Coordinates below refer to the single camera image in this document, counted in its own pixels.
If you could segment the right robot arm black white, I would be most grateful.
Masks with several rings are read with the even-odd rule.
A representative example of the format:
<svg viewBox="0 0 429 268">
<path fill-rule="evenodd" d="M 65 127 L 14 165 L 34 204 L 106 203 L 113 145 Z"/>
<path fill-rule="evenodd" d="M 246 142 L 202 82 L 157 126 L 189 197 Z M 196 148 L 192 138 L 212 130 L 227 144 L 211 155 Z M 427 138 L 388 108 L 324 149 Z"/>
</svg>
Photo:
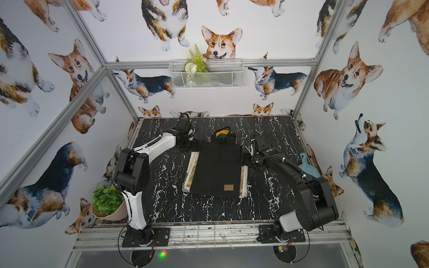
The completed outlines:
<svg viewBox="0 0 429 268">
<path fill-rule="evenodd" d="M 297 230 L 312 231 L 336 221 L 339 212 L 328 180 L 303 171 L 287 160 L 279 150 L 272 148 L 262 136 L 251 140 L 251 151 L 244 156 L 244 164 L 253 169 L 265 168 L 275 172 L 293 191 L 293 211 L 275 220 L 278 234 Z"/>
</svg>

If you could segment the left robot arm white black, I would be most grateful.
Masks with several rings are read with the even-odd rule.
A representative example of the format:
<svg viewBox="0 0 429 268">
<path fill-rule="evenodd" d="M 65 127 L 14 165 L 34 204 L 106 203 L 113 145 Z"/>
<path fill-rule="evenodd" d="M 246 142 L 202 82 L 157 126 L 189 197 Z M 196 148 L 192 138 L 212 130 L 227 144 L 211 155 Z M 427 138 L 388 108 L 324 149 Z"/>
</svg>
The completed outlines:
<svg viewBox="0 0 429 268">
<path fill-rule="evenodd" d="M 114 168 L 112 182 L 125 199 L 129 223 L 127 230 L 135 236 L 145 236 L 150 218 L 145 212 L 143 193 L 150 180 L 150 164 L 166 151 L 176 148 L 179 153 L 198 152 L 201 143 L 195 140 L 197 129 L 189 114 L 181 113 L 176 125 L 165 130 L 146 144 L 124 149 Z"/>
</svg>

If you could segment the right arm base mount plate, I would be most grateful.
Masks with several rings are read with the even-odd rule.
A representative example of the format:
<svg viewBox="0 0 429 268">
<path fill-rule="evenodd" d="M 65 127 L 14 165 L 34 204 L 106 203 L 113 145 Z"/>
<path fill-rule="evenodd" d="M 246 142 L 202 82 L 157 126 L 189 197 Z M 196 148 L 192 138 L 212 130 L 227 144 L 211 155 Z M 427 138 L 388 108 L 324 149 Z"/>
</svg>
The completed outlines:
<svg viewBox="0 0 429 268">
<path fill-rule="evenodd" d="M 288 243 L 305 242 L 306 236 L 303 230 L 284 231 L 277 223 L 263 224 L 258 227 L 259 233 L 256 238 L 260 243 Z"/>
</svg>

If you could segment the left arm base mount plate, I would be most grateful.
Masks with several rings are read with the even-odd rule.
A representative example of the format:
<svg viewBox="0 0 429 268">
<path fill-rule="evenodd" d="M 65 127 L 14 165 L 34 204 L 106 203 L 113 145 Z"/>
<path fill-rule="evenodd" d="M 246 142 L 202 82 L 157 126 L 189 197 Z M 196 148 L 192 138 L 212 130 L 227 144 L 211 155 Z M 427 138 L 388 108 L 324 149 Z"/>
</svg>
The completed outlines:
<svg viewBox="0 0 429 268">
<path fill-rule="evenodd" d="M 127 226 L 122 247 L 163 247 L 167 246 L 170 237 L 170 228 L 152 228 L 146 226 L 137 230 Z"/>
</svg>

